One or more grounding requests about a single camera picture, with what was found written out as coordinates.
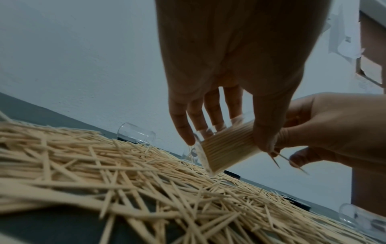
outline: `wall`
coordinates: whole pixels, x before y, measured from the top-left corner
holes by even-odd
[[[355,23],[359,0],[337,0],[332,12],[342,2],[345,20]],[[313,50],[295,98],[347,91],[353,64],[329,54],[328,35],[325,32]],[[0,92],[108,131],[130,121],[154,130],[157,146],[176,153],[184,149],[167,112],[151,0],[2,0]],[[250,111],[251,104],[246,94],[244,111]],[[306,176],[278,161],[281,170],[260,154],[232,171],[333,209],[350,201],[349,168],[316,163],[305,167],[311,174]]]

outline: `dark table surface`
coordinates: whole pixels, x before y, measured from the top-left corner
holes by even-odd
[[[0,93],[0,111],[16,120],[53,127],[97,130],[107,138],[116,138],[115,133],[99,129],[3,93]],[[268,191],[295,198],[243,177],[241,180]],[[299,200],[310,205],[312,212],[338,220],[337,212],[305,200]],[[0,232],[32,244],[94,244],[99,242],[105,226],[105,220],[99,220],[98,215],[94,211],[70,206],[56,206],[25,213],[3,215],[0,217]],[[179,226],[170,224],[166,235],[168,242],[173,241],[183,233]],[[123,218],[117,218],[110,243],[142,243],[142,241]]]

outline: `toothpick container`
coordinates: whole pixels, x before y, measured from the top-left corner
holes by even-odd
[[[210,176],[261,152],[253,141],[253,113],[195,133],[195,148]]]

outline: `hand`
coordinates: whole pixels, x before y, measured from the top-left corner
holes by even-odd
[[[285,112],[324,25],[329,0],[157,0],[158,32],[178,133],[195,142],[223,123],[219,87],[231,118],[242,113],[243,89],[253,95],[254,138],[272,151]]]
[[[386,96],[322,93],[291,102],[278,149],[308,146],[289,159],[327,160],[386,174]]]

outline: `pile of toothpicks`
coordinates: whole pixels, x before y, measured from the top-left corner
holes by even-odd
[[[106,222],[101,244],[116,218],[151,244],[166,243],[170,223],[185,232],[173,243],[375,243],[277,193],[223,173],[210,178],[166,151],[0,117],[2,215],[59,204],[91,209]]]

